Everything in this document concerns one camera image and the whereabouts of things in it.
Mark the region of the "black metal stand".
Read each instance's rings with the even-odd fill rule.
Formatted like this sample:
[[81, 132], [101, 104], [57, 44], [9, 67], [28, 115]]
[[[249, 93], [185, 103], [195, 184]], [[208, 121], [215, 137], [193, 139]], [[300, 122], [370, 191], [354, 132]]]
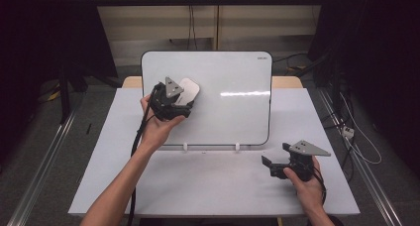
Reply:
[[76, 63], [65, 63], [60, 67], [58, 83], [61, 98], [60, 123], [63, 124], [71, 111], [68, 86], [71, 85], [75, 92], [85, 92], [88, 85], [83, 77], [82, 68]]

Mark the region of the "black curtain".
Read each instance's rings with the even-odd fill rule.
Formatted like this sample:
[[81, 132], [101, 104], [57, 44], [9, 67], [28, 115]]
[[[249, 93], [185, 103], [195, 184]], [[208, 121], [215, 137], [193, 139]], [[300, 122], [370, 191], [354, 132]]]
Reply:
[[117, 75], [94, 0], [0, 0], [0, 165], [34, 113], [41, 85]]
[[334, 52], [368, 114], [420, 178], [420, 0], [330, 0], [309, 57]]

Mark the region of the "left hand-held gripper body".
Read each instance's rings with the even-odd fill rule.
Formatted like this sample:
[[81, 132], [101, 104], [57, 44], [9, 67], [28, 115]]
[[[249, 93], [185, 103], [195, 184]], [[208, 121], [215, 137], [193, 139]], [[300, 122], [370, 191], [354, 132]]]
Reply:
[[183, 114], [184, 109], [175, 105], [183, 91], [184, 89], [168, 76], [165, 83], [159, 82], [154, 87], [150, 104], [159, 120], [172, 120]]

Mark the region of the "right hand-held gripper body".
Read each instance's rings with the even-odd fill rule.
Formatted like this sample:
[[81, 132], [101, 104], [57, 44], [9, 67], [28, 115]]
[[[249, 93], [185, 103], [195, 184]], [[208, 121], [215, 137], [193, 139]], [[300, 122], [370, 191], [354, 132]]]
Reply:
[[313, 156], [330, 157], [331, 154], [314, 144], [301, 140], [288, 148], [290, 168], [303, 181], [308, 181], [314, 174]]

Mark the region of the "person's right hand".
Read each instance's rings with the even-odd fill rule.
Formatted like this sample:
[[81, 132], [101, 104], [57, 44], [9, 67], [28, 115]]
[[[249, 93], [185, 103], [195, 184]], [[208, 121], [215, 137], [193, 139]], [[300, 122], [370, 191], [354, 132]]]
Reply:
[[290, 168], [285, 168], [283, 172], [294, 185], [298, 200], [307, 216], [321, 215], [325, 212], [324, 181], [320, 172], [320, 165], [315, 157], [312, 158], [314, 174], [308, 181], [302, 181], [297, 174]]

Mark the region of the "black horizontal bar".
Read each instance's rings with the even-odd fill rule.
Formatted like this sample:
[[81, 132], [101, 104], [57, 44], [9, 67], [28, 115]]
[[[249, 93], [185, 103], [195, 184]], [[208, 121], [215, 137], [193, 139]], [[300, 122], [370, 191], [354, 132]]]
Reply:
[[328, 0], [94, 0], [97, 6], [322, 5]]

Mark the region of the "person's left hand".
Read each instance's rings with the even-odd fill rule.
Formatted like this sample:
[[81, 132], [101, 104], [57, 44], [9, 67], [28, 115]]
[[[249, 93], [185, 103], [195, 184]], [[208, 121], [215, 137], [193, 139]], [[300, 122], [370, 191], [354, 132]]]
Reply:
[[180, 124], [185, 117], [177, 116], [172, 120], [159, 120], [155, 116], [154, 111], [149, 107], [150, 98], [150, 95], [146, 95], [141, 99], [141, 105], [144, 110], [144, 117], [146, 118], [147, 124], [142, 135], [140, 149], [142, 151], [148, 150], [153, 153], [166, 142], [170, 131]]

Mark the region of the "white whiteboard eraser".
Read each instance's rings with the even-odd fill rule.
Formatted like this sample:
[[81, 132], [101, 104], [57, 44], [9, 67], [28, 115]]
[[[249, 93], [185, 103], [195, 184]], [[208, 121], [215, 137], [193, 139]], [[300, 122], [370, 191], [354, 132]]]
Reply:
[[187, 105], [195, 99], [200, 91], [199, 85], [190, 78], [181, 79], [179, 86], [183, 89], [183, 91], [179, 94], [179, 97], [175, 101], [177, 106]]

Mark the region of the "white whiteboard with black rim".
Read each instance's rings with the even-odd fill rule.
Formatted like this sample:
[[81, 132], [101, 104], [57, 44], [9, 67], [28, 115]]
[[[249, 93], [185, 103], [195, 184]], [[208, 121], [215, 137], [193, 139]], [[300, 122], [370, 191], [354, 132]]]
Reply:
[[167, 77], [199, 86], [190, 116], [168, 147], [261, 145], [269, 136], [272, 57], [267, 52], [147, 52], [141, 58], [146, 94]]

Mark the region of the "wooden table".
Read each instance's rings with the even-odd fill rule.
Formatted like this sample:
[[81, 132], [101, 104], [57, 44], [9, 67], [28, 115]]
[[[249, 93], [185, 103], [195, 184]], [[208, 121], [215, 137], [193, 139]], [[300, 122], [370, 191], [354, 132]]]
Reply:
[[[296, 76], [273, 76], [273, 88], [302, 88], [301, 80]], [[123, 88], [142, 88], [143, 79], [140, 76], [128, 76], [123, 81]]]

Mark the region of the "metal floor rail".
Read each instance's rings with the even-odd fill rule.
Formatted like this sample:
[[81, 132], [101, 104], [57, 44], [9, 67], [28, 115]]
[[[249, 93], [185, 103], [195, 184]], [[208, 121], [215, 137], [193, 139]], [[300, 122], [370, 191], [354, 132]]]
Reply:
[[59, 124], [53, 139], [49, 143], [49, 147], [41, 164], [37, 168], [35, 176], [32, 178], [29, 186], [25, 190], [11, 219], [7, 226], [25, 226], [33, 207], [44, 187], [47, 176], [51, 171], [52, 165], [57, 157], [64, 140], [72, 126], [77, 110], [72, 110], [62, 123]]
[[402, 221], [400, 220], [397, 212], [391, 203], [389, 197], [386, 195], [383, 187], [380, 185], [378, 179], [375, 177], [371, 166], [378, 165], [382, 162], [382, 155], [376, 145], [371, 141], [371, 139], [362, 132], [363, 137], [370, 143], [371, 147], [376, 151], [378, 155], [377, 161], [372, 161], [366, 158], [358, 145], [354, 143], [354, 139], [351, 140], [342, 136], [342, 128], [347, 126], [345, 120], [340, 116], [341, 109], [335, 110], [333, 107], [333, 98], [330, 96], [329, 92], [325, 88], [321, 88], [318, 91], [328, 113], [329, 117], [332, 119], [335, 128], [337, 129], [341, 139], [344, 142], [344, 146], [347, 151], [347, 156], [353, 160], [354, 167], [359, 171], [364, 183], [367, 186], [367, 190], [372, 196], [372, 199], [379, 210], [382, 218], [385, 221], [386, 226], [402, 226]]

